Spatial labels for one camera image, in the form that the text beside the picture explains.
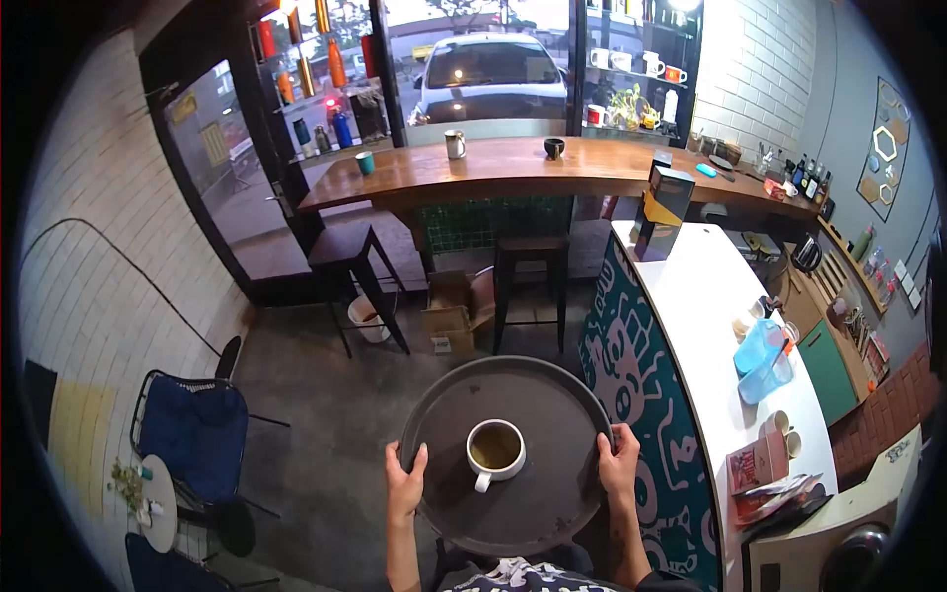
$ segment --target teal cup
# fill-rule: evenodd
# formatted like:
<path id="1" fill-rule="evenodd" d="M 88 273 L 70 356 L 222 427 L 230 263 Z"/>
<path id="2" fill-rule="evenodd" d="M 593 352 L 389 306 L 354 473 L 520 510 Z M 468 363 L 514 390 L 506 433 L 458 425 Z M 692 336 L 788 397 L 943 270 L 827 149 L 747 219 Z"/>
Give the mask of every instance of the teal cup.
<path id="1" fill-rule="evenodd" d="M 355 154 L 355 162 L 358 163 L 358 170 L 362 174 L 371 174 L 375 170 L 375 156 L 371 151 Z"/>

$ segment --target green cabinet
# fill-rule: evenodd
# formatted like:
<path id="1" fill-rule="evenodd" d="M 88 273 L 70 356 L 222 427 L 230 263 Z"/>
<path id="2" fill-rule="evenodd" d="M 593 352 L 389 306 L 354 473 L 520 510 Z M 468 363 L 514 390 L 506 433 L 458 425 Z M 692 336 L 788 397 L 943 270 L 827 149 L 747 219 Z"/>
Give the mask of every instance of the green cabinet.
<path id="1" fill-rule="evenodd" d="M 799 344 L 799 355 L 806 365 L 815 387 L 815 396 L 822 407 L 826 425 L 848 413 L 858 404 L 842 354 L 829 332 L 825 319 L 812 329 Z"/>

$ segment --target white bucket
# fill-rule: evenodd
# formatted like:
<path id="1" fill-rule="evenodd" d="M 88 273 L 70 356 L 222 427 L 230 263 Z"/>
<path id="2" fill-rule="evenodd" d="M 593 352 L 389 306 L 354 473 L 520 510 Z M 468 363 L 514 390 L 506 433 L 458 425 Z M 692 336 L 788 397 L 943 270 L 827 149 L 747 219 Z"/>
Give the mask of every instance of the white bucket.
<path id="1" fill-rule="evenodd" d="M 359 328 L 358 332 L 370 343 L 382 343 L 391 335 L 365 295 L 355 298 L 348 305 L 348 320 Z"/>

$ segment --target hand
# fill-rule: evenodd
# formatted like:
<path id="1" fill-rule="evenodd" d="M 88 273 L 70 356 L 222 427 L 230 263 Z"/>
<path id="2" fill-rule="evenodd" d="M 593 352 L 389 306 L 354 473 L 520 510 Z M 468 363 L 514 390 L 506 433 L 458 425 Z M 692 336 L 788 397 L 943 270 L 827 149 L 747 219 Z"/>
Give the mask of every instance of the hand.
<path id="1" fill-rule="evenodd" d="M 415 456 L 409 475 L 398 462 L 399 443 L 391 442 L 384 448 L 384 473 L 388 482 L 388 522 L 400 524 L 410 520 L 424 491 L 424 467 L 427 466 L 427 444 L 422 444 Z"/>
<path id="2" fill-rule="evenodd" d="M 627 423 L 612 425 L 612 434 L 616 436 L 614 455 L 608 438 L 599 434 L 599 478 L 608 493 L 609 504 L 618 505 L 612 510 L 634 511 L 634 471 L 641 444 Z"/>

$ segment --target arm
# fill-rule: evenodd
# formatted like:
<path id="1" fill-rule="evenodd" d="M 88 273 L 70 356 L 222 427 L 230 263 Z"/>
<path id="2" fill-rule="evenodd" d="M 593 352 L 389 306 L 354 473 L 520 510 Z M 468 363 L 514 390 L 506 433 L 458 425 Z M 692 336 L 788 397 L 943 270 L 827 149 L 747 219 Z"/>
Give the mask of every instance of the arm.
<path id="1" fill-rule="evenodd" d="M 409 475 L 395 454 L 398 443 L 384 448 L 388 483 L 388 583 L 394 592 L 420 592 L 418 548 L 414 536 L 414 513 L 424 490 L 427 444 L 422 444 Z"/>
<path id="2" fill-rule="evenodd" d="M 604 434 L 599 434 L 599 476 L 608 493 L 608 509 L 611 515 L 610 557 L 613 582 L 635 589 L 652 572 L 645 554 L 638 516 L 634 506 L 634 471 L 638 463 L 641 445 L 632 434 L 627 423 L 612 426 L 617 436 L 617 454 Z"/>

